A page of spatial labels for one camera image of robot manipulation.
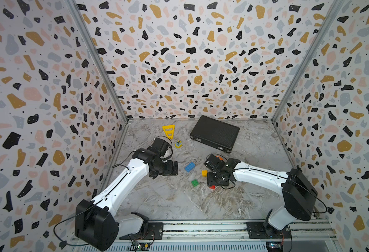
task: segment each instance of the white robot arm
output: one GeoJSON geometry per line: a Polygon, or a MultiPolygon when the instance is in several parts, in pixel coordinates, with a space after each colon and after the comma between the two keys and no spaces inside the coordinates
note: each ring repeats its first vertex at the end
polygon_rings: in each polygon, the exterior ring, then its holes
{"type": "MultiPolygon", "coordinates": [[[[101,251],[110,247],[116,238],[130,234],[133,239],[146,235],[148,218],[131,213],[114,219],[122,201],[147,174],[177,175],[177,162],[161,159],[168,144],[159,138],[152,146],[137,150],[126,169],[91,202],[82,200],[76,208],[75,235],[101,251]]],[[[229,180],[248,182],[270,189],[284,197],[285,204],[271,210],[264,222],[268,235],[281,230],[295,219],[310,220],[317,195],[303,174],[296,169],[290,172],[271,171],[246,164],[237,159],[227,162],[216,156],[207,158],[205,165],[211,169],[207,174],[208,186],[228,186],[229,180]]]]}

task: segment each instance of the patterned wall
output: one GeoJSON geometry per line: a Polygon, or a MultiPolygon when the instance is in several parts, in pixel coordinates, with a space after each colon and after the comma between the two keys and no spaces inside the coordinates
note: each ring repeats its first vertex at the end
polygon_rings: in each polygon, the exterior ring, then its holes
{"type": "Polygon", "coordinates": [[[64,2],[0,0],[0,251],[71,249],[53,227],[96,193],[120,136],[99,76],[64,2]]]}
{"type": "Polygon", "coordinates": [[[344,251],[369,252],[369,1],[345,1],[276,125],[344,251]]]}
{"type": "Polygon", "coordinates": [[[78,0],[129,118],[270,118],[332,0],[78,0]]]}

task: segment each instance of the yellow round toy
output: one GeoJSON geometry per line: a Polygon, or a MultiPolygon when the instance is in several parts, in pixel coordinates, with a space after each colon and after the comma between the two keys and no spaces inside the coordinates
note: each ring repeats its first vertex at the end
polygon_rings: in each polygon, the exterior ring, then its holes
{"type": "Polygon", "coordinates": [[[180,148],[180,147],[182,147],[182,141],[178,140],[178,141],[175,143],[175,147],[176,147],[176,148],[180,148]]]}

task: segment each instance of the marble floor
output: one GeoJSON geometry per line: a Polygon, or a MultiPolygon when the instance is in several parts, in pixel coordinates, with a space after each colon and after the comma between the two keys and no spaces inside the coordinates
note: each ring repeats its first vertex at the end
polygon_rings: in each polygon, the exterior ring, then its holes
{"type": "MultiPolygon", "coordinates": [[[[283,149],[271,121],[228,121],[240,127],[231,154],[223,153],[190,139],[196,120],[132,120],[117,163],[132,151],[147,148],[158,135],[164,135],[162,126],[175,124],[173,143],[181,140],[182,148],[173,147],[173,161],[179,162],[178,176],[158,176],[152,180],[144,177],[123,201],[118,215],[133,211],[150,219],[265,219],[268,211],[282,204],[278,194],[250,183],[237,182],[229,190],[207,187],[207,178],[201,171],[208,154],[218,153],[226,158],[240,159],[246,163],[270,170],[290,171],[291,163],[283,149]],[[193,162],[196,167],[187,173],[184,168],[193,162]],[[193,187],[191,181],[200,183],[193,187]]],[[[123,170],[117,167],[111,180],[123,170]]]]}

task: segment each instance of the yellow triangular toy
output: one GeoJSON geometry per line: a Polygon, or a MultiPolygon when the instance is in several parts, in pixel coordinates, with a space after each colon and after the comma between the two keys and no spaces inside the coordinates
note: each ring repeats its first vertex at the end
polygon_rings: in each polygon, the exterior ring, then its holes
{"type": "Polygon", "coordinates": [[[173,139],[173,132],[175,131],[175,125],[166,125],[162,126],[163,132],[165,133],[166,137],[169,139],[173,139]]]}

